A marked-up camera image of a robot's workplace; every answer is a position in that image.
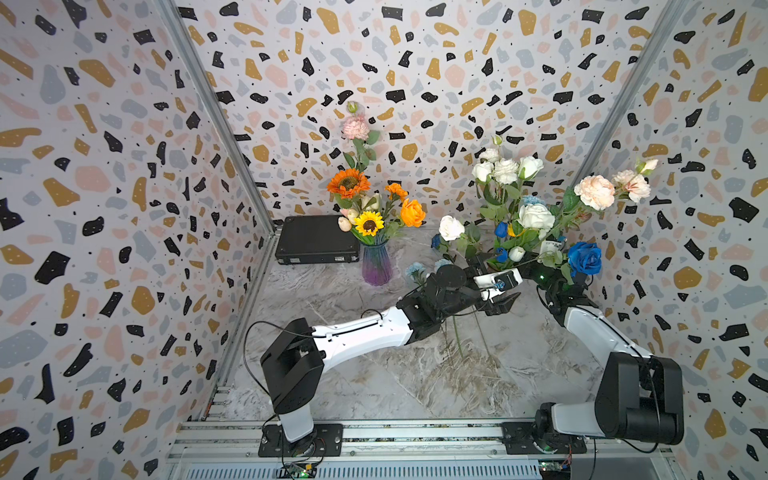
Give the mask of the black rectangular case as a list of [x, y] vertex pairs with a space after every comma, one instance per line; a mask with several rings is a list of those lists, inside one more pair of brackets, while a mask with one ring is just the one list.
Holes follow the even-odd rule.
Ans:
[[338, 215], [287, 217], [275, 251], [281, 265], [354, 263], [360, 243], [338, 226]]

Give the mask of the blue rose bouquet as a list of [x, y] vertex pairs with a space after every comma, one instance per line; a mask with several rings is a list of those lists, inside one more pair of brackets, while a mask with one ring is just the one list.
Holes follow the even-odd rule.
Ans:
[[602, 250], [595, 243], [578, 242], [569, 248], [567, 257], [572, 277], [592, 276], [602, 270]]

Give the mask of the white flower bouquet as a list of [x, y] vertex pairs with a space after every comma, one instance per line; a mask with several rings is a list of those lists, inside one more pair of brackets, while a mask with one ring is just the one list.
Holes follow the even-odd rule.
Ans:
[[[478, 155], [472, 169], [476, 193], [483, 201], [479, 209], [481, 223], [462, 222], [446, 215], [440, 220], [438, 232], [449, 241], [465, 231], [479, 238], [480, 244], [491, 252], [487, 264], [492, 271], [520, 268], [532, 262], [562, 267], [567, 262], [560, 236], [564, 228], [563, 213], [547, 203], [522, 205], [522, 198], [526, 196], [523, 193], [525, 184], [533, 181], [542, 169], [543, 161], [534, 156], [504, 157], [502, 138], [494, 136], [492, 145]], [[506, 222], [509, 227], [508, 237], [504, 239], [494, 234], [501, 222]], [[517, 246], [526, 251], [519, 262], [498, 263], [495, 260], [497, 248], [509, 251]]]

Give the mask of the purple ribbed glass vase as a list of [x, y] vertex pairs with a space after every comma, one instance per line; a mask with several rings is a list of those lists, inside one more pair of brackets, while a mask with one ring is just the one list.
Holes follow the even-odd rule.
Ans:
[[391, 280], [393, 269], [387, 243], [364, 245], [361, 262], [362, 276], [367, 284], [383, 286]]

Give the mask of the yellow sunflower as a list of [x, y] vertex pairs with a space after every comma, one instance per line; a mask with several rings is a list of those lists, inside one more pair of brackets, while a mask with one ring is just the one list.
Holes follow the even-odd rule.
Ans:
[[364, 211], [355, 218], [354, 225], [362, 237], [375, 237], [384, 228], [384, 220], [377, 211]]

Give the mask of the pink carnation stem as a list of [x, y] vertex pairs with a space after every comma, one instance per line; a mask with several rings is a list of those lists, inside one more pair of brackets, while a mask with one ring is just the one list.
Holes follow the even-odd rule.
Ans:
[[363, 107], [355, 102], [346, 103], [348, 117], [342, 124], [342, 136], [352, 144], [352, 152], [344, 152], [344, 159], [350, 168], [364, 172], [377, 154], [373, 146], [380, 140], [381, 134], [370, 128], [363, 115]]

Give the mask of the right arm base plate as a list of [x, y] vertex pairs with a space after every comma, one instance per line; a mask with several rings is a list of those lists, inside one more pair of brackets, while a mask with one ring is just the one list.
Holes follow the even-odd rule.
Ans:
[[588, 449], [582, 437], [542, 432], [534, 422], [503, 422], [501, 442], [508, 455], [566, 455], [586, 454]]

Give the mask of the large orange gerbera flower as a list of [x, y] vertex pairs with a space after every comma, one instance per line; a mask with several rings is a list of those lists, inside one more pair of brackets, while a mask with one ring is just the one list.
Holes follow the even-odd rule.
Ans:
[[350, 168], [337, 173], [327, 185], [327, 191], [343, 199], [353, 199], [371, 189], [369, 179], [360, 170]]

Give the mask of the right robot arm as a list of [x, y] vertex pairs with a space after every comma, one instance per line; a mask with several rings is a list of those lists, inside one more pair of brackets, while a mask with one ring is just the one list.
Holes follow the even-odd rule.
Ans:
[[521, 268], [558, 325], [577, 337], [603, 369], [595, 398], [544, 403], [535, 416], [534, 441], [542, 449], [561, 437], [618, 439], [677, 445], [684, 437], [681, 367], [630, 340], [586, 293], [585, 274], [567, 279], [558, 269]]

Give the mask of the white tulip bud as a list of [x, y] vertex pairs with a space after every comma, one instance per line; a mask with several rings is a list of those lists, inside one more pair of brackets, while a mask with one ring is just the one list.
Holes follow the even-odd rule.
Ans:
[[523, 247], [517, 246], [508, 251], [508, 258], [512, 262], [519, 262], [525, 255], [526, 251]]

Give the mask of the orange marigold flower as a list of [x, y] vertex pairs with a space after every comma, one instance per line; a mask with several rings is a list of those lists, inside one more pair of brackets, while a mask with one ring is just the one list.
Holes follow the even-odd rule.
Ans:
[[408, 192], [399, 183], [392, 183], [387, 185], [386, 190], [389, 193], [391, 200], [405, 200], [408, 196]]

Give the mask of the aluminium front rail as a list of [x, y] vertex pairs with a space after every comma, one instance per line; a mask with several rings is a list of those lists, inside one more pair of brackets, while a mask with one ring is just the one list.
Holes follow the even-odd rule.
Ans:
[[274, 422], [190, 422], [168, 479], [681, 479], [668, 447], [584, 438], [586, 454], [508, 455], [503, 422], [529, 419], [327, 420], [344, 426], [339, 457], [260, 458]]

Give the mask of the small blue tulip flower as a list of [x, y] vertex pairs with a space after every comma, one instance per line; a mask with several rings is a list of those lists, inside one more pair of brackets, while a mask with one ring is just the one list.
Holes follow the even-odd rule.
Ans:
[[458, 325], [457, 325], [456, 316], [452, 316], [451, 317], [451, 322], [452, 322], [452, 327], [453, 327], [453, 331], [454, 331], [454, 335], [455, 335], [456, 346], [457, 346], [457, 350], [458, 350], [459, 356], [460, 356], [460, 358], [462, 360], [464, 360], [465, 355], [464, 355], [463, 347], [462, 347], [462, 344], [461, 344], [461, 337], [460, 337], [459, 328], [458, 328]]

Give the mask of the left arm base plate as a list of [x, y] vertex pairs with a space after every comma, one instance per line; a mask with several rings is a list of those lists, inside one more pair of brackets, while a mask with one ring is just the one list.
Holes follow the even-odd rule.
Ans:
[[344, 426], [341, 423], [316, 424], [305, 437], [289, 441], [283, 428], [268, 424], [262, 429], [258, 449], [260, 458], [339, 457]]

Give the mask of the light blue carnation flower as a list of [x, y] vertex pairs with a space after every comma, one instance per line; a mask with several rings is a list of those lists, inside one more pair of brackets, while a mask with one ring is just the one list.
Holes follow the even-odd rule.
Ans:
[[439, 270], [443, 266], [452, 265], [452, 264], [453, 264], [453, 262], [451, 260], [443, 258], [443, 259], [440, 259], [440, 260], [436, 261], [434, 267], [435, 267], [436, 270]]

